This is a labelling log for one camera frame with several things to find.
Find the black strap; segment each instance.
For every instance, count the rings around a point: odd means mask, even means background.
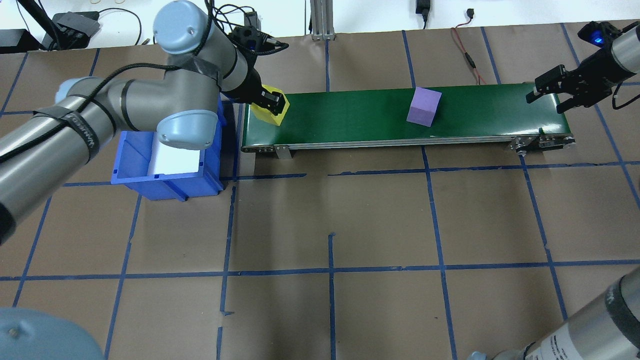
[[[72,97],[72,96],[81,97],[83,99],[88,99],[89,98],[87,95],[83,95],[83,94],[70,94],[70,95],[67,95],[67,97]],[[111,122],[111,127],[113,128],[113,136],[116,136],[116,134],[118,133],[118,126],[116,125],[116,120],[113,118],[113,116],[111,115],[109,110],[107,110],[107,108],[105,108],[104,105],[102,105],[101,102],[98,102],[95,99],[91,99],[90,102],[92,104],[96,105],[97,107],[99,107],[100,110],[102,110],[104,112],[104,114],[107,115],[107,117],[109,118],[109,121]]]
[[[616,324],[618,330],[633,346],[640,349],[640,322],[622,297],[622,288],[620,286],[622,279],[609,287],[604,297],[604,303],[611,320]]]
[[[220,68],[216,64],[210,63],[197,56],[193,56],[192,54],[169,56],[167,65],[178,66],[184,70],[197,72],[198,74],[202,74],[215,80],[218,85],[220,85],[220,82],[218,81],[220,78]]]
[[[135,80],[127,81],[122,88],[122,92],[120,93],[120,111],[122,112],[122,118],[124,119],[124,122],[126,122],[133,131],[140,131],[137,127],[133,126],[133,123],[129,118],[129,112],[127,111],[127,92],[129,92],[129,87],[131,86],[131,84],[133,84],[134,81]]]
[[[98,135],[95,134],[95,131],[93,131],[89,123],[87,123],[87,121],[77,111],[63,108],[62,106],[50,106],[48,108],[34,110],[33,113],[41,113],[61,121],[78,133],[89,150],[89,159],[87,160],[87,163],[100,151],[100,140],[98,139]]]

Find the blue bin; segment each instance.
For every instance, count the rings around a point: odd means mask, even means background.
[[[178,199],[217,195],[220,182],[220,148],[222,126],[227,125],[222,103],[218,99],[218,126],[213,144],[200,151],[198,172],[147,175],[151,161],[154,133],[123,131],[111,175],[111,184],[124,184],[149,200]]]

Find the metal stand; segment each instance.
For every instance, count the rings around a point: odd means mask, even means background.
[[[311,38],[333,40],[333,0],[311,0]]]

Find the conveyor leg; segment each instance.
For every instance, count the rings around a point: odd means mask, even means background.
[[[276,145],[273,147],[276,151],[278,159],[291,159],[291,151],[286,145]]]

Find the floor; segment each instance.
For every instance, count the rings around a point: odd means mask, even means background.
[[[487,82],[520,83],[592,53],[580,26],[461,36]],[[475,82],[445,29],[286,40],[290,49],[257,67],[289,93]],[[0,61],[3,135],[50,105],[65,79],[164,55],[148,46]],[[620,97],[638,92],[635,78]],[[2,246],[0,306],[72,320],[110,360],[465,359],[522,348],[640,264],[639,110],[604,101],[569,111],[578,146],[524,159],[504,144],[292,160],[232,150],[225,190],[187,202],[108,184],[112,141]]]

